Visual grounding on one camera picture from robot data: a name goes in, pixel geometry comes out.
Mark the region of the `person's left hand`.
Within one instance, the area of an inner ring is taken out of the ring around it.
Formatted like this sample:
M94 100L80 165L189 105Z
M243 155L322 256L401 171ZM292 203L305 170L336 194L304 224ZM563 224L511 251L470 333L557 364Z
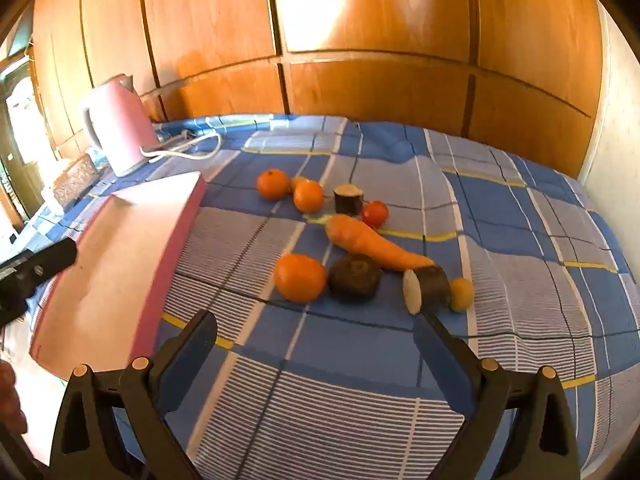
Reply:
M9 362L0 362L0 420L6 429L14 434L26 434L27 420L21 409L16 376Z

